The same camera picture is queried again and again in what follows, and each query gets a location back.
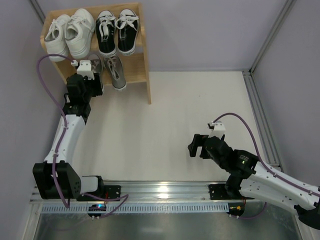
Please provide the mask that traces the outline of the grey canvas sneaker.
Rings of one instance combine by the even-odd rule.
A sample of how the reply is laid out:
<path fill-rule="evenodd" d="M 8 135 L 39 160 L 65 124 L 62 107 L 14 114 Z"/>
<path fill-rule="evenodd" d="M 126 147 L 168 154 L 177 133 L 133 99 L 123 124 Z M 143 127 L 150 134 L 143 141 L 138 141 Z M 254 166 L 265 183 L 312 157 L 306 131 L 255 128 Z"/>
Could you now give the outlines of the grey canvas sneaker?
<path fill-rule="evenodd" d="M 91 62 L 92 70 L 95 74 L 101 75 L 103 73 L 104 65 L 101 58 L 97 54 L 93 53 L 89 55 L 87 60 Z"/>
<path fill-rule="evenodd" d="M 104 57 L 103 63 L 111 77 L 112 87 L 116 91 L 123 91 L 127 82 L 124 75 L 124 69 L 121 59 L 114 55 L 112 57 Z"/>

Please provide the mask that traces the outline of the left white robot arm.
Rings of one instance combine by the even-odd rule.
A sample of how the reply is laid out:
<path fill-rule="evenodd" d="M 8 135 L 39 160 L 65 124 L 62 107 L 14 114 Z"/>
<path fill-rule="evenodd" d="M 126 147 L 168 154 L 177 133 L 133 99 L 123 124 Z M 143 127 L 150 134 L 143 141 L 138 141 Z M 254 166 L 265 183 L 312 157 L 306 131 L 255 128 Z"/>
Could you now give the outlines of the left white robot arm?
<path fill-rule="evenodd" d="M 103 94 L 101 75 L 94 73 L 93 76 L 89 79 L 75 73 L 67 78 L 67 93 L 56 137 L 44 161 L 36 163 L 32 169 L 42 199 L 64 197 L 65 200 L 87 201 L 91 197 L 86 193 L 96 197 L 105 193 L 101 176 L 79 176 L 71 165 L 78 139 L 91 112 L 90 101 Z"/>

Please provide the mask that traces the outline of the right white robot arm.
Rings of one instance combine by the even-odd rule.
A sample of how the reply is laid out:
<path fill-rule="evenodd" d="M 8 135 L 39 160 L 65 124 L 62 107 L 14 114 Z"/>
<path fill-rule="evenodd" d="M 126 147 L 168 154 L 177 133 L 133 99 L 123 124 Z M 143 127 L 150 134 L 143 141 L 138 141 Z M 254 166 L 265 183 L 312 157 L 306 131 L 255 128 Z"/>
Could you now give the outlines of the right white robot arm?
<path fill-rule="evenodd" d="M 224 188 L 232 199 L 251 198 L 278 206 L 298 217 L 305 225 L 320 228 L 320 188 L 261 162 L 258 156 L 232 149 L 217 136 L 195 134 L 188 145 L 190 157 L 201 149 L 202 159 L 213 160 L 230 174 Z"/>

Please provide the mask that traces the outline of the white sneaker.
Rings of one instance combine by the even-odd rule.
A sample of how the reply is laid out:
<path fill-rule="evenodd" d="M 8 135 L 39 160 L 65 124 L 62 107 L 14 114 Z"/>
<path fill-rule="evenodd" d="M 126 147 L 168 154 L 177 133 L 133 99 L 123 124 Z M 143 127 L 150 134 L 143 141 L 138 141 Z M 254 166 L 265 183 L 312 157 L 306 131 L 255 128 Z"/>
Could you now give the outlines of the white sneaker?
<path fill-rule="evenodd" d="M 79 8 L 67 22 L 64 36 L 71 56 L 74 59 L 85 58 L 91 49 L 95 20 L 84 8 Z"/>
<path fill-rule="evenodd" d="M 57 54 L 67 57 L 69 48 L 65 40 L 65 29 L 70 20 L 67 14 L 60 15 L 57 19 L 53 19 L 49 30 L 44 38 L 46 51 L 48 54 Z"/>

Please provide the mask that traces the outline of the black canvas sneaker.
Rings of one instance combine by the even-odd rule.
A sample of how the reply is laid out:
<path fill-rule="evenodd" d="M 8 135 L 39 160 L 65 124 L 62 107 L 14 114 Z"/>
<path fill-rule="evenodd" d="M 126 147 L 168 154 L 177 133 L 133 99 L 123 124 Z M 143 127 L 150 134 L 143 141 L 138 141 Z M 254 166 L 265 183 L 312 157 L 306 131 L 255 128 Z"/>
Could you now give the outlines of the black canvas sneaker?
<path fill-rule="evenodd" d="M 115 23 L 116 17 L 109 10 L 100 12 L 95 21 L 98 50 L 105 58 L 110 58 L 116 54 Z"/>
<path fill-rule="evenodd" d="M 118 51 L 124 55 L 132 55 L 136 49 L 136 41 L 139 33 L 140 18 L 131 9 L 123 9 L 115 26 L 118 30 Z"/>

